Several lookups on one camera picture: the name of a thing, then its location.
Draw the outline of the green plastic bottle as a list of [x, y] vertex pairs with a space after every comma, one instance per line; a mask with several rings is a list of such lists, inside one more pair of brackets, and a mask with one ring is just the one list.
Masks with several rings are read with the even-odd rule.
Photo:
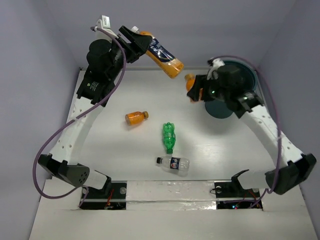
[[176, 143], [175, 125], [167, 122], [162, 126], [162, 142], [167, 155], [173, 154], [173, 149]]

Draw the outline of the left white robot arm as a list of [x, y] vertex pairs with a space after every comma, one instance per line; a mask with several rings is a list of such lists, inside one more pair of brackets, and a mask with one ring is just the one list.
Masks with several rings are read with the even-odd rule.
[[102, 35], [89, 46], [88, 67], [76, 92], [70, 119], [50, 137], [52, 140], [59, 136], [49, 153], [37, 153], [32, 177], [34, 186], [39, 189], [36, 167], [40, 165], [53, 177], [75, 188], [88, 187], [104, 198], [110, 194], [111, 178], [80, 164], [80, 152], [94, 121], [120, 85], [126, 65], [147, 52], [152, 37], [140, 34], [136, 26], [132, 29], [122, 26], [118, 35], [98, 26], [92, 30]]

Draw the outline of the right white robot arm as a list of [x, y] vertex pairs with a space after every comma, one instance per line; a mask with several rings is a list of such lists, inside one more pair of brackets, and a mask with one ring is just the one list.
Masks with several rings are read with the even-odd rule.
[[253, 188], [266, 188], [277, 195], [304, 182], [314, 169], [317, 159], [304, 153], [282, 132], [280, 124], [269, 115], [255, 91], [254, 77], [237, 64], [213, 64], [205, 74], [189, 73], [184, 77], [187, 96], [193, 102], [219, 102], [245, 123], [263, 145], [274, 163], [274, 169], [251, 173], [250, 179], [230, 183], [235, 196]]

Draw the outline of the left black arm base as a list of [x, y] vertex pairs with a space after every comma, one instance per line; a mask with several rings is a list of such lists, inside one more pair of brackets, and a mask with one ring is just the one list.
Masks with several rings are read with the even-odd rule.
[[107, 193], [89, 188], [89, 192], [80, 205], [82, 210], [125, 210], [127, 201], [127, 182], [113, 181]]

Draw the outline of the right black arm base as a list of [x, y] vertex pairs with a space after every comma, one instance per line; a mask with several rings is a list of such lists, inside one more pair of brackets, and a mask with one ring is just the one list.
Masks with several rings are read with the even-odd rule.
[[259, 189], [243, 189], [232, 181], [215, 182], [210, 193], [216, 198], [218, 210], [247, 209], [261, 197]]

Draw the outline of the small orange bottle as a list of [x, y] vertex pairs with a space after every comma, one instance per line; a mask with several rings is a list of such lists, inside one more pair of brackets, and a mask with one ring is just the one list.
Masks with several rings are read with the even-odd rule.
[[133, 126], [142, 123], [144, 120], [149, 118], [149, 113], [147, 111], [135, 111], [125, 115], [125, 121], [127, 125]]
[[[186, 82], [186, 90], [187, 92], [189, 92], [191, 90], [191, 88], [193, 87], [194, 83], [195, 83], [195, 80], [196, 80], [196, 76], [193, 74], [193, 73], [188, 73], [184, 76], [184, 79], [185, 79], [185, 82]], [[203, 88], [201, 88], [199, 90], [199, 99], [201, 100], [201, 97], [202, 97], [202, 93], [203, 93]]]

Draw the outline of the clear pepsi bottle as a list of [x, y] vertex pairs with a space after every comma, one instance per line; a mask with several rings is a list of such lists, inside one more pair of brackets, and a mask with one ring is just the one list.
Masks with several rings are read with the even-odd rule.
[[165, 156], [158, 157], [156, 164], [165, 172], [185, 177], [188, 175], [190, 161], [184, 157]]

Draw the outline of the orange bottle blue label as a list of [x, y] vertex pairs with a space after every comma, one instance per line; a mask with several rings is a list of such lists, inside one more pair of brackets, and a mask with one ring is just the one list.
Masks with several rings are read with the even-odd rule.
[[174, 79], [179, 75], [184, 68], [184, 64], [165, 49], [157, 38], [150, 32], [140, 31], [136, 26], [133, 26], [131, 31], [137, 34], [151, 36], [152, 39], [148, 50], [146, 51], [146, 55], [149, 56], [171, 79]]

